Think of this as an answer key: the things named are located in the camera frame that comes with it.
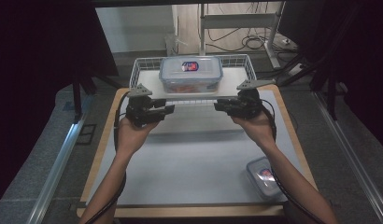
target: dark curtain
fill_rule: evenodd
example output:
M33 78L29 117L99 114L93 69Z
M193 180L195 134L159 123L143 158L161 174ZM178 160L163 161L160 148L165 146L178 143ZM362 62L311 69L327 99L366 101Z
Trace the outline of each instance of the dark curtain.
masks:
M71 84L73 75L86 73L86 68L104 76L117 75L93 7L3 2L0 198L49 120L57 91Z
M338 32L342 15L356 2L325 1L316 45L306 53L309 61L315 62L324 54ZM337 81L348 87L346 103L383 145L383 0L359 2L362 8L332 62Z

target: cable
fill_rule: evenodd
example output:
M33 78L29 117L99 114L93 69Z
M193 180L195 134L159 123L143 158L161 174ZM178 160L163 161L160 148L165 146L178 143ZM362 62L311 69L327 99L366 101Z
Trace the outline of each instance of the cable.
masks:
M265 9L264 13L267 13L267 7L268 7L268 2L266 2L266 9Z
M308 211L305 207L303 207L299 202L297 202L285 189L285 187L282 185L282 183L279 181L276 172L274 171L273 167L271 168L273 177L275 181L277 182L278 187L281 189L281 191L284 193L284 195L290 200L296 207L298 207L306 216L312 218L315 222L319 224L325 224L319 217L312 214L310 211Z
M280 52L277 52L277 58L279 58L279 60L281 60L281 61L284 62L284 63L288 63L288 62L290 62L291 60L285 60L285 59L279 57L279 55L280 55L280 54L283 54L283 53L288 53L288 52L287 52L287 51L280 51Z
M284 67L282 67L281 69L278 69L276 71L270 71L270 72L255 72L255 74L258 74L258 73L274 73L273 75L270 75L270 76L267 76L267 77L258 77L256 78L257 80L261 80L261 79L266 79L266 78L270 78L270 77L279 77L282 73L285 73L288 69L290 69L290 67L292 67L294 64L300 62L300 60L303 59L303 54L298 54L296 55L294 58L292 58L287 64L285 64Z
M206 4L206 14L209 14L209 4ZM215 42L215 41L218 41L218 40L223 39L224 37L226 37L226 36L228 36L228 35L230 35L230 34L233 34L234 32L236 32L236 31L238 31L238 30L240 30L240 29L241 29L241 28L237 28L237 29L231 31L229 34L224 35L224 36L222 36L222 37L219 37L219 38L217 38L217 39L212 39L212 37L211 37L211 33L209 32L209 29L208 29L208 36L209 36L209 39L211 39L213 42Z
M276 118L276 114L275 114L275 111L274 111L274 108L273 108L273 105L270 104L270 102L266 101L266 100L262 100L263 102L266 102L267 104L269 104L273 110L273 116L270 114L270 112L267 110L267 108L265 108L264 106L262 107L262 111L264 112L264 114L267 116L267 118L269 119L269 123L270 123L270 126L272 127L272 132L273 132L273 137L274 137L274 140L276 140L277 138L277 126L276 126L276 122L275 122L275 118ZM271 171L272 171L272 174L273 174L273 177L275 179L275 181L277 182L277 185L278 187L281 189L281 191L284 193L284 195L288 198L288 200L290 200L293 204L296 205L296 207L298 207L305 215L307 215L308 217L312 218L314 221L316 221L317 223L319 224L324 224L324 222L318 218L317 216L315 216L314 214L312 214L310 211L308 211L305 207L303 207L299 202L297 202L289 193L288 191L285 189L285 187L282 185L282 183L279 181L278 177L277 177L277 174L276 172L274 171L273 167L271 168Z
M250 30L251 30L251 28L249 28L247 36L244 37L244 38L241 40L242 45L245 46L245 47L247 47L247 48L249 48L249 49L259 49L259 48L261 48L261 47L264 45L264 43L262 42L262 40L261 40L259 37L250 36L250 35L249 35L249 34L250 34ZM253 47L251 47L251 46L248 44L250 41L259 41L259 42L261 42L261 45L260 45L259 47L257 47L257 48L256 48L256 47L253 48Z
M250 12L252 13L252 11L253 11L253 5L254 5L255 3L250 3L250 6L247 8L247 10L245 11L245 13L247 13L248 12L248 10L250 9Z
M122 106L122 102L124 101L124 99L128 93L129 93L129 91L127 91L126 93L124 93L124 95L122 95L120 102L119 102L119 105L118 105L118 108L116 110L115 122L113 125L113 132L114 132L113 140L114 140L116 151L118 148L118 139L119 139L118 134L119 134L120 116L125 114L125 113L120 114L121 106ZM115 195L113 195L113 197L109 200L109 202L107 202L107 204L105 204L104 207L101 208L101 210L99 210L97 213L95 213L95 215L93 215L92 218L90 218L86 222L86 224L94 223L99 217L101 217L105 212L107 212L107 210L119 199L122 191L124 190L126 179L127 179L127 173L124 174L124 178L122 179L121 185L120 185L118 191L116 191Z
M101 210L99 210L92 218L90 218L86 224L92 224L94 223L99 217L101 217L109 208L119 199L119 197L122 194L122 191L124 190L125 182L127 179L127 173L124 174L124 178L121 181L121 185L118 189L118 191L113 195L113 197L110 199L110 201L103 207Z
M239 51L239 50L245 48L245 46L243 46L242 48L239 48L239 49L223 49L223 48L218 47L218 46L216 46L216 45L211 45L211 44L206 44L206 45L207 45L207 46L210 46L210 47L213 47L213 48L221 49L221 50L224 50L224 51L229 51L229 52Z
M221 9L221 5L220 5L220 3L218 4L218 7L219 7L221 13L225 14L224 11L223 11L223 9Z

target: black cable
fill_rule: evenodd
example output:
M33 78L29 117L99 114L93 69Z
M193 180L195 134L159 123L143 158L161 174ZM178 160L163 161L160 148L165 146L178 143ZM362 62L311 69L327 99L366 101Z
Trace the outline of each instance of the black cable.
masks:
M174 48L172 48L172 51L173 51L176 55L179 54L179 48L177 48L177 50L175 50Z
M289 53L289 52L287 52L287 51L280 51L280 52L277 52L277 58L279 58L279 60L281 60L282 62L284 62L284 63L288 63L288 62L290 62L291 60L285 60L285 59L283 59L283 58L281 58L279 55L280 54L283 54L283 53Z
M266 10L264 11L264 13L267 13L267 7L268 7L268 2L266 2Z
M224 51L229 51L229 52L239 51L239 50L245 48L245 46L243 46L243 47L241 47L241 48L239 48L239 49L223 49L223 48L218 47L218 46L216 46L216 45L211 45L211 44L206 44L206 45L207 45L207 46L210 46L210 47L213 47L213 48L221 49L221 50L224 50Z
M262 9L262 2L258 3L258 6L256 7L257 11L261 12Z
M124 174L124 178L121 181L121 185L118 189L118 191L113 195L113 197L110 199L110 201L103 207L101 210L99 210L92 218L90 218L86 224L92 224L94 223L99 217L101 217L109 208L119 199L119 197L122 194L122 191L124 190L125 182L127 179L127 173Z
M209 4L206 4L206 14L209 14ZM212 39L212 37L211 37L211 33L209 32L209 29L208 29L208 36L209 36L209 39L211 39L213 42L215 42L215 41L218 41L218 40L223 39L224 37L226 37L226 36L228 36L228 35L230 35L230 34L233 34L234 32L236 32L236 31L238 31L238 30L240 30L240 29L241 29L241 28L237 28L237 29L231 31L229 34L224 35L224 36L222 36L222 37L219 37L219 38L217 38L217 39Z
M248 12L248 10L251 8L251 10L250 10L250 12L252 13L252 11L253 11L253 5L254 5L255 3L250 3L250 6L247 8L247 10L245 11L245 13L247 13Z
M277 182L278 187L281 189L281 191L284 193L284 195L290 200L297 208L299 208L306 216L312 218L315 222L319 224L325 224L319 217L312 214L310 211L308 211L305 207L303 207L299 202L297 202L285 189L285 187L282 185L282 183L279 181L276 172L274 171L273 167L271 168L273 177L275 181Z
M260 2L258 2L258 4L256 5L255 12L254 12L255 14L258 12L259 4L260 4Z
M291 61L291 63L287 63L287 66L284 67L284 70L280 74L278 74L278 76L275 78L276 84L279 82L280 75L285 74L286 72L289 72L290 71L290 67L292 65L295 65L298 62L300 62L300 60L302 60L302 59Z
M269 104L271 106L271 109L273 110L273 116L270 114L270 111L267 110L267 108L265 108L264 106L262 107L262 111L264 112L264 114L267 116L267 118L269 119L269 123L270 123L270 126L272 127L272 132L273 132L273 137L274 137L274 140L276 140L277 138L277 126L276 126L276 122L275 122L275 119L276 119L276 113L275 113L275 110L274 110L274 107L272 104L270 104L270 102L266 101L266 100L262 100L263 102L266 102L267 104ZM272 174L273 174L273 177L275 179L275 181L277 182L277 185L278 187L281 189L281 191L284 193L284 195L288 198L288 200L290 200L293 204L296 205L296 207L298 207L305 215L307 215L308 217L312 218L314 221L316 221L317 223L319 224L324 224L324 222L318 218L317 216L315 216L314 214L312 214L310 211L308 211L305 207L303 207L299 202L297 202L289 193L288 191L285 189L285 187L282 185L282 183L279 181L277 175L276 175L276 172L274 171L273 167L271 168L272 170Z
M278 33L282 37L286 37L286 36L282 35L279 31L276 31L276 33ZM264 32L257 32L256 28L255 28L255 35L256 35L256 37L260 38L262 42L265 42L266 40L268 40L268 38L266 36L261 36L260 34L264 34ZM273 42L273 49L278 50L278 51L287 51L287 52L298 52L299 51L298 49L284 49L284 48L280 47L279 45L277 45L274 42Z
M114 131L113 140L114 140L116 151L118 148L118 139L119 139L118 134L119 134L120 116L125 114L125 113L120 114L121 106L122 106L122 102L124 101L128 92L129 91L127 91L126 93L124 93L124 95L122 95L120 102L119 102L119 105L118 105L118 108L116 110L116 114L115 114L115 122L113 125L113 131ZM126 179L127 179L127 173L124 174L124 178L122 179L121 185L120 185L119 189L116 191L115 195L113 195L113 197L109 200L109 202L107 202L107 204L105 204L104 207L101 208L101 210L99 210L97 213L95 213L95 215L93 215L92 218L90 218L86 222L86 224L94 223L99 217L101 217L105 212L107 212L107 210L119 199L122 191L124 190Z
M262 40L261 40L258 36L257 36L257 37L255 37L255 36L250 36L250 35L249 35L249 33L250 33L250 29L251 29L251 28L249 28L249 30L248 30L248 34L247 34L247 36L244 37L244 38L241 40L241 43L242 43L243 46L245 46L245 47L247 47L247 48L249 48L249 49L260 49L261 47L263 47L264 43L262 42ZM261 45L260 45L259 47L251 47L251 46L248 44L250 41L259 41L259 42L261 43Z
M224 14L224 11L223 11L223 9L221 9L221 5L220 5L220 3L218 4L218 7L219 7L219 9L220 9L221 13L223 13L223 14Z
M286 72L291 66L293 66L296 63L300 62L300 60L302 60L302 58L303 58L303 54L299 53L294 58L292 58L290 62L285 64L284 67L282 67L281 69L278 69L276 71L269 71L269 72L255 72L255 74L258 74L258 73L274 73L273 75L270 75L268 77L258 77L256 79L257 80L261 80L261 79L267 79L267 78L270 78L270 77L278 77L282 73Z

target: gray floor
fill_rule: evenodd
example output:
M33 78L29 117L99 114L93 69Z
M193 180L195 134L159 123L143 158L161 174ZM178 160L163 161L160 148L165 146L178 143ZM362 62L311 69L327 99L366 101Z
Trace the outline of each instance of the gray floor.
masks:
M127 69L129 68L124 68L124 66L130 66L126 62L132 62L131 58L141 55L143 56L143 54L127 55L127 57L115 55L121 76L113 77L113 79L127 85L129 79ZM260 76L273 74L270 73L272 69L265 54L251 54L250 58L256 71L263 72L260 73ZM308 89L307 83L310 78L304 77L280 90L319 191L332 204L340 223L379 223L377 215L319 111L315 98ZM86 130L95 127L94 134L79 136L78 144L73 148L43 223L78 222L76 207L116 92L114 88L100 80L95 79L94 82L98 87L98 92L94 96L92 112L84 125ZM36 142L30 157L0 201L0 223L23 223L30 215L74 118L71 90L69 86L58 92L56 107L50 121ZM338 96L336 102L338 122L360 157L363 166L383 194L383 147L349 111L342 96ZM217 221L250 223L255 220L254 217L206 219L205 223L216 223ZM131 223L174 223L175 220L129 219L128 221ZM193 220L182 219L176 222L193 223ZM194 223L203 223L203 220L194 220ZM264 223L281 223L281 220L266 220Z

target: container lid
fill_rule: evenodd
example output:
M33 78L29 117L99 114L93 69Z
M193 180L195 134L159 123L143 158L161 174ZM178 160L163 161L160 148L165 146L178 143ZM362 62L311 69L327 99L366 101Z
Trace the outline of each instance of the container lid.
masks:
M223 72L219 57L181 56L164 58L160 79L221 79Z
M273 177L271 165L266 157L261 157L247 164L248 177L255 189L264 198L274 198L281 195L281 189Z

